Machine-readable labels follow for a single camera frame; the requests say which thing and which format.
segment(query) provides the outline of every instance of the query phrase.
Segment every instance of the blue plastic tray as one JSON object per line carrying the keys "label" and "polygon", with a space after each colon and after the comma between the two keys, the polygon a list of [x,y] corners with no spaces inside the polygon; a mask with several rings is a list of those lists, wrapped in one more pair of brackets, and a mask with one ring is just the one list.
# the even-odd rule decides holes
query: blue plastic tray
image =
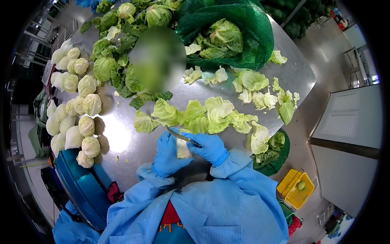
{"label": "blue plastic tray", "polygon": [[60,151],[55,168],[76,208],[93,228],[103,230],[111,203],[90,169],[78,165],[78,152],[79,149]]}

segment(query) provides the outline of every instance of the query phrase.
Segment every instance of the knife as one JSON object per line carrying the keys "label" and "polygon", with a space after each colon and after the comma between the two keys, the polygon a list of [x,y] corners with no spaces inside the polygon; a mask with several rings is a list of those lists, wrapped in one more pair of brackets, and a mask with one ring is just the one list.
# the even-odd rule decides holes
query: knife
{"label": "knife", "polygon": [[201,148],[201,145],[199,145],[199,143],[197,143],[197,142],[194,141],[193,139],[190,139],[190,138],[188,138],[188,137],[185,137],[185,136],[183,136],[183,135],[181,135],[181,134],[178,134],[178,133],[174,132],[174,131],[171,130],[168,126],[167,126],[167,130],[169,131],[169,133],[171,133],[172,135],[176,136],[177,138],[180,138],[180,139],[182,139],[182,140],[184,140],[184,141],[187,141],[187,142],[189,142],[189,143],[192,143],[192,144],[194,144],[194,146],[196,146],[197,148]]}

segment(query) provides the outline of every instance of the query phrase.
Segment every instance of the yellow plastic basket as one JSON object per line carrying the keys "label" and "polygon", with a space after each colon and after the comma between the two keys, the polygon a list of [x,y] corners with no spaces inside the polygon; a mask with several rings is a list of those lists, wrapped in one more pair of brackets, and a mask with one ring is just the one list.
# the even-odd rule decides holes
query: yellow plastic basket
{"label": "yellow plastic basket", "polygon": [[[282,195],[284,200],[291,204],[295,209],[299,209],[309,198],[314,191],[314,185],[310,178],[307,176],[303,169],[297,171],[290,169],[287,175],[283,178],[282,182],[278,185],[276,190]],[[298,182],[303,181],[305,183],[305,190],[299,190],[296,186]]]}

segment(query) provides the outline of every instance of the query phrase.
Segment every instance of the green mesh bag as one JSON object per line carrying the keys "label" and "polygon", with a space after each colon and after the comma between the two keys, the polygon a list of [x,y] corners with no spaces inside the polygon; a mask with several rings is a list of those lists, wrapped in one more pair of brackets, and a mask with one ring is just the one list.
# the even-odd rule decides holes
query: green mesh bag
{"label": "green mesh bag", "polygon": [[272,54],[272,26],[257,0],[185,0],[178,10],[178,17],[175,31],[186,46],[194,41],[198,33],[203,33],[222,18],[237,25],[244,40],[243,52],[233,58],[187,56],[189,64],[207,68],[227,64],[235,68],[259,70]]}

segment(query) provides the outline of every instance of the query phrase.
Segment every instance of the hand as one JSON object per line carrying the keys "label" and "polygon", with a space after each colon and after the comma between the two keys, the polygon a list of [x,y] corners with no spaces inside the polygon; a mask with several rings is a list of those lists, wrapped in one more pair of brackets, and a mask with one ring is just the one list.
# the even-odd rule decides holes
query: hand
{"label": "hand", "polygon": [[166,178],[182,167],[189,165],[192,160],[194,160],[193,157],[187,159],[177,158],[176,137],[168,131],[164,131],[157,139],[157,153],[151,168],[156,174]]}
{"label": "hand", "polygon": [[223,141],[217,135],[181,133],[183,136],[193,139],[201,145],[197,148],[194,144],[187,142],[188,149],[202,158],[209,161],[213,167],[223,163],[229,156],[229,152],[223,145]]}

